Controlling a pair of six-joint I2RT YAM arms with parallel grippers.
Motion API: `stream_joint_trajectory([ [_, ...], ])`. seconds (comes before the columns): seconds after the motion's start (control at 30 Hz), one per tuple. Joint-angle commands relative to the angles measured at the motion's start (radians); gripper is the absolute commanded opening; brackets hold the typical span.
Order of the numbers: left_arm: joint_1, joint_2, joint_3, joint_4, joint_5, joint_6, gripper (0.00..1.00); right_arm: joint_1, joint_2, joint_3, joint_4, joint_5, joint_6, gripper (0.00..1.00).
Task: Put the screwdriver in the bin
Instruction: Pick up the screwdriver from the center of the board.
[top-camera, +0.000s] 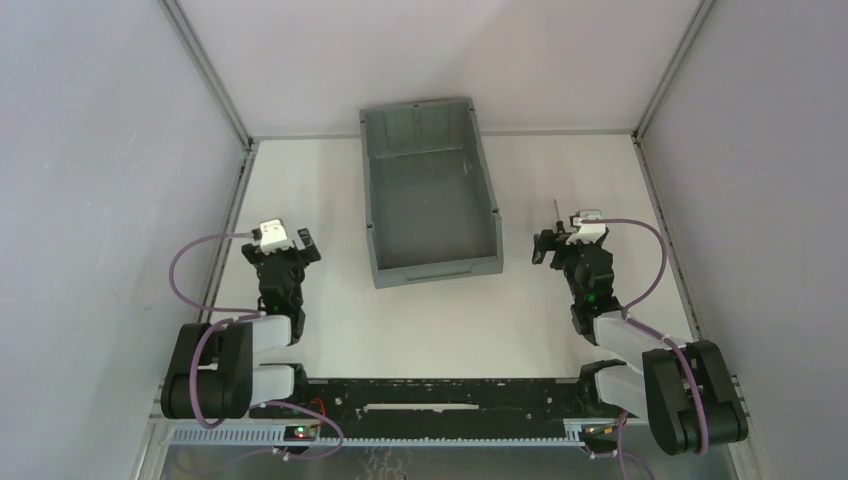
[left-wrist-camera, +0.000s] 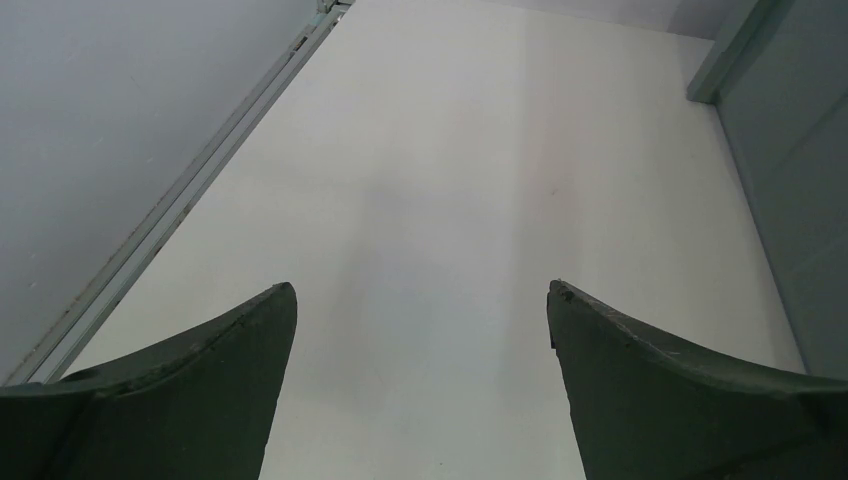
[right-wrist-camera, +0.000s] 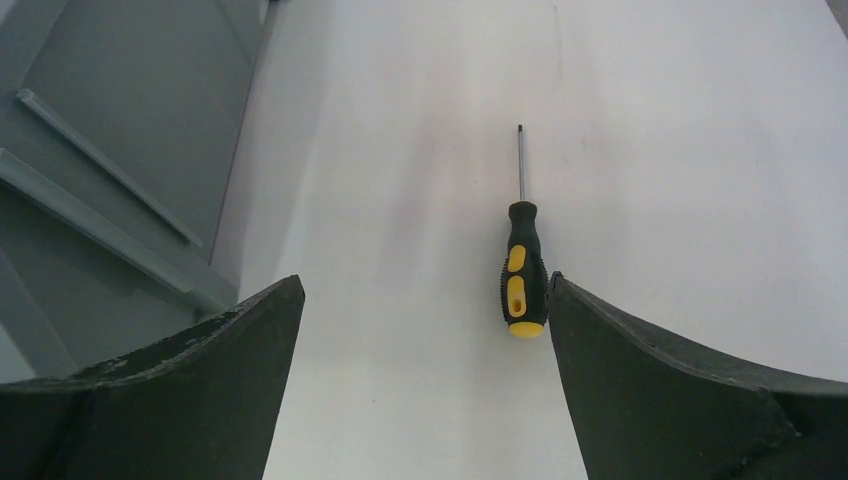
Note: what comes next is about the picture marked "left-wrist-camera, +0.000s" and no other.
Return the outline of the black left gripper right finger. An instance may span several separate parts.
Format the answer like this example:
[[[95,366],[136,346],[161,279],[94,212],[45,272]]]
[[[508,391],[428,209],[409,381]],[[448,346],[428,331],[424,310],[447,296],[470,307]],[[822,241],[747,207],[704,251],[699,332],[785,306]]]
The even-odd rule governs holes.
[[[738,359],[554,280],[546,301],[589,479],[843,479],[847,384]]]

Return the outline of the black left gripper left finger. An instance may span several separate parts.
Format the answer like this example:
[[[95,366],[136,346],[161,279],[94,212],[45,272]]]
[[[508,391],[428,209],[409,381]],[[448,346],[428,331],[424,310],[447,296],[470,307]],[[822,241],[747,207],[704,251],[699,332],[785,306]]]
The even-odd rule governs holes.
[[[53,383],[1,391],[5,479],[256,479],[297,326],[293,286]]]

